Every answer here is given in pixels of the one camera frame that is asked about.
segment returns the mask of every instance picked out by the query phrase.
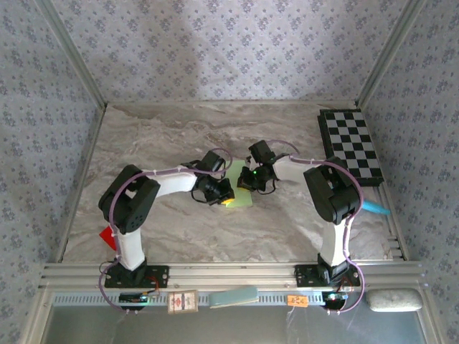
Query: black and white checkerboard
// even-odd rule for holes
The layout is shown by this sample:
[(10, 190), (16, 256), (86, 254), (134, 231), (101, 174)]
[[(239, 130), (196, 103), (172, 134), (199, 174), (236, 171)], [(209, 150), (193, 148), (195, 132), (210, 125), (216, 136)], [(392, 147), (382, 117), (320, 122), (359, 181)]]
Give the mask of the black and white checkerboard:
[(321, 110), (318, 122), (327, 158), (342, 159), (361, 186), (378, 186), (383, 181), (360, 110)]

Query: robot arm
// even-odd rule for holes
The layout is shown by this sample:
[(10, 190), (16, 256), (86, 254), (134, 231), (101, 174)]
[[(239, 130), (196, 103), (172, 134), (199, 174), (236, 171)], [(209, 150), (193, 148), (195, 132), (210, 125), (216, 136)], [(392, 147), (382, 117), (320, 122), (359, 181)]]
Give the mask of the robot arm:
[(179, 166), (168, 173), (142, 171), (134, 165), (126, 166), (99, 200), (106, 221), (109, 219), (110, 205), (120, 187), (131, 177), (140, 173), (147, 176), (137, 178), (130, 183), (116, 201), (113, 220), (118, 227), (117, 246), (120, 264), (128, 271), (136, 271), (146, 263), (142, 250), (141, 225), (146, 220), (156, 198), (176, 192), (201, 191), (205, 200), (202, 203), (225, 204), (234, 198), (230, 181), (227, 178), (216, 179), (210, 175), (190, 171), (218, 171), (224, 160), (209, 151), (201, 161)]
[[(244, 167), (237, 185), (251, 191), (265, 191), (268, 181), (292, 181), (305, 184), (311, 193), (316, 211), (330, 223), (323, 235), (318, 265), (327, 282), (341, 278), (349, 268), (344, 256), (345, 221), (359, 206), (359, 194), (353, 183), (342, 172), (328, 166), (315, 167), (293, 162), (288, 154), (275, 155), (265, 141), (249, 147), (250, 167)], [(343, 161), (333, 157), (328, 161), (345, 167)]]

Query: patterned wallpaper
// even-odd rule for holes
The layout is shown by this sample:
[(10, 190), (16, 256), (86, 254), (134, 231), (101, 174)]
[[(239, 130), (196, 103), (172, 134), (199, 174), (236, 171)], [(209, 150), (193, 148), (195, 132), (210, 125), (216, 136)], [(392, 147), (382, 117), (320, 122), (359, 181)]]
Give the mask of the patterned wallpaper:
[(459, 4), (426, 7), (366, 109), (413, 259), (459, 343)]
[(35, 3), (1, 1), (0, 14), (0, 343), (16, 343), (96, 111)]
[(353, 100), (406, 0), (54, 0), (105, 99)]

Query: marble surface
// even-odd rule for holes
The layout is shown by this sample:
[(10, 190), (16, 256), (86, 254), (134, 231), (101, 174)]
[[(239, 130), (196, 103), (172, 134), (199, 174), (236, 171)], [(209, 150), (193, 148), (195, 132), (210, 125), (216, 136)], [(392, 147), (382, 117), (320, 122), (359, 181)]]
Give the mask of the marble surface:
[[(64, 262), (101, 262), (113, 251), (98, 236), (106, 226), (100, 196), (130, 163), (162, 169), (200, 159), (224, 147), (249, 155), (261, 139), (288, 140), (305, 158), (325, 158), (319, 105), (110, 105), (73, 222)], [(289, 147), (273, 145), (276, 153)], [(374, 190), (365, 188), (375, 199)], [(187, 193), (155, 200), (142, 227), (150, 262), (246, 262), (316, 260), (327, 224), (304, 187), (279, 182), (269, 196), (252, 194), (253, 206), (226, 209), (198, 204)], [(362, 211), (351, 232), (354, 259), (390, 259), (389, 229), (382, 215)]]

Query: gray eraser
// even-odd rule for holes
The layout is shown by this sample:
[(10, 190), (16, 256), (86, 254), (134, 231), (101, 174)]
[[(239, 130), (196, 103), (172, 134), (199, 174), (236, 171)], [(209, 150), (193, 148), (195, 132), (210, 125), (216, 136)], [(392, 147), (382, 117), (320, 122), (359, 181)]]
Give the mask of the gray eraser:
[(366, 301), (375, 312), (414, 312), (422, 308), (421, 294), (408, 288), (370, 290)]

